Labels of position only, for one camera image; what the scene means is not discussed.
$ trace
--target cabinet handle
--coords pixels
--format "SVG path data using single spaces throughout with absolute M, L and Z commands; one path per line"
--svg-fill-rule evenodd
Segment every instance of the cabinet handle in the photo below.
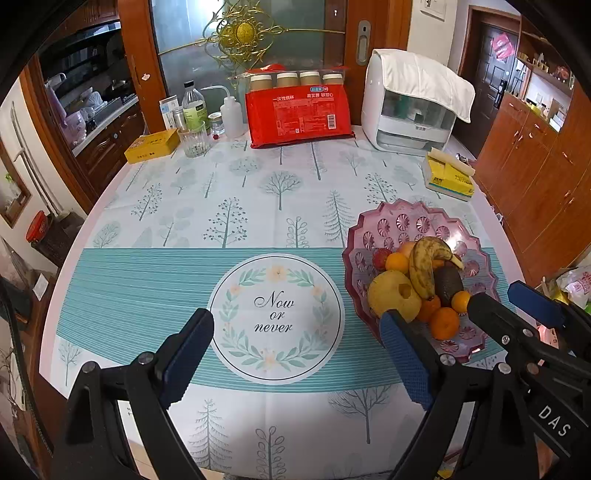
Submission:
M 563 154 L 563 155 L 564 155 L 564 157 L 566 158 L 566 161 L 567 161 L 567 162 L 569 162 L 571 165 L 574 165 L 573 161 L 572 161 L 572 160 L 569 158 L 569 156 L 568 156 L 566 153 L 562 152 L 562 154 Z

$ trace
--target blue gripper pad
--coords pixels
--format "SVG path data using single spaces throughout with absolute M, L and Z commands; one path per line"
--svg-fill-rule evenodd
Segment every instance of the blue gripper pad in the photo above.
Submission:
M 408 396 L 427 411 L 433 403 L 433 397 L 429 392 L 429 374 L 388 312 L 384 313 L 379 321 L 379 334 Z
M 507 297 L 513 305 L 535 318 L 546 328 L 556 328 L 564 324 L 560 305 L 522 281 L 515 281 L 509 285 Z
M 186 336 L 184 342 L 176 345 L 183 336 Z M 208 310 L 198 309 L 179 333 L 164 341 L 161 349 L 167 344 L 176 346 L 162 378 L 160 403 L 165 410 L 183 398 L 212 338 L 213 316 Z

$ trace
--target orange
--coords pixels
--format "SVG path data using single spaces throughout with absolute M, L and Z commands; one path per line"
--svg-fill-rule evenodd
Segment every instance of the orange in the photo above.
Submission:
M 421 322 L 428 322 L 431 315 L 441 308 L 441 300 L 435 295 L 431 300 L 423 300 L 421 304 L 421 310 L 417 315 L 417 320 Z
M 459 291 L 452 297 L 452 309 L 458 313 L 466 313 L 470 297 L 470 293 L 466 290 Z
M 404 242 L 396 250 L 397 253 L 403 254 L 406 258 L 410 258 L 410 252 L 413 251 L 414 244 L 416 242 Z
M 429 329 L 435 340 L 450 340 L 460 329 L 460 317 L 454 309 L 443 307 L 431 315 Z
M 406 275 L 408 273 L 408 258 L 399 252 L 389 254 L 386 259 L 386 270 L 397 270 Z

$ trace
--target metal can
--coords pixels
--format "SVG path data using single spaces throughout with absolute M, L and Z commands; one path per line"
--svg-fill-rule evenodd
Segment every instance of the metal can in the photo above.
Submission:
M 173 110 L 174 126 L 179 132 L 188 132 L 187 121 L 184 117 L 183 107 L 179 106 Z

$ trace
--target white towel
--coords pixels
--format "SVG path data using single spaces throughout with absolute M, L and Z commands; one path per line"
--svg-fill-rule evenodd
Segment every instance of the white towel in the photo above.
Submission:
M 438 103 L 470 123 L 475 97 L 470 82 L 441 63 L 409 51 L 383 48 L 373 55 L 382 60 L 386 90 Z

